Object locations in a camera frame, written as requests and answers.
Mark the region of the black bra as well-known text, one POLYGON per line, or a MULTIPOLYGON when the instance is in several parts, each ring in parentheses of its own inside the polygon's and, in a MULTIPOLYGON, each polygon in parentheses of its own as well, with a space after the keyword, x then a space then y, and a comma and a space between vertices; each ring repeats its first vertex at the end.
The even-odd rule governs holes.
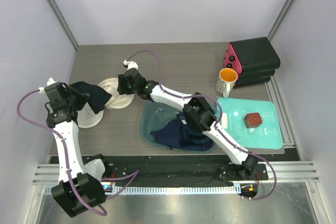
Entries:
POLYGON ((112 98, 112 95, 109 92, 94 84, 79 81, 70 84, 70 86, 81 93, 90 94, 88 104, 94 114, 98 114, 99 112, 103 111, 105 104, 112 98))

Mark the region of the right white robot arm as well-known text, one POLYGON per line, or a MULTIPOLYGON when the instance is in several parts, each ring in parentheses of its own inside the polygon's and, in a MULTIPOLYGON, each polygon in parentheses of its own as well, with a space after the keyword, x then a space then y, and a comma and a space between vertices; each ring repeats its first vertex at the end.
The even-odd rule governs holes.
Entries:
POLYGON ((153 80, 146 80, 138 67, 124 65, 126 71, 118 75, 120 94, 137 94, 141 99, 163 103, 183 112, 187 125, 197 133, 209 137, 237 165, 242 179, 250 179, 256 173, 258 158, 239 145, 220 125, 215 110, 207 102, 207 96, 180 93, 162 86, 153 80))

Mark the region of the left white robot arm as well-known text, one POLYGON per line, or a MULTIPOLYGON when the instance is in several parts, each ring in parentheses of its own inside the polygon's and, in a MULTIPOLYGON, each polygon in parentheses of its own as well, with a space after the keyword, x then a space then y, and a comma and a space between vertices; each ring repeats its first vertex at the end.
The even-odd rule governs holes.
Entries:
POLYGON ((106 200, 101 181, 111 177, 112 169, 101 154, 84 164, 79 147, 78 112, 89 95, 53 78, 48 79, 44 92, 50 105, 46 123, 55 137, 59 159, 59 183, 51 189, 52 197, 72 218, 87 210, 106 216, 105 210, 96 208, 106 200))

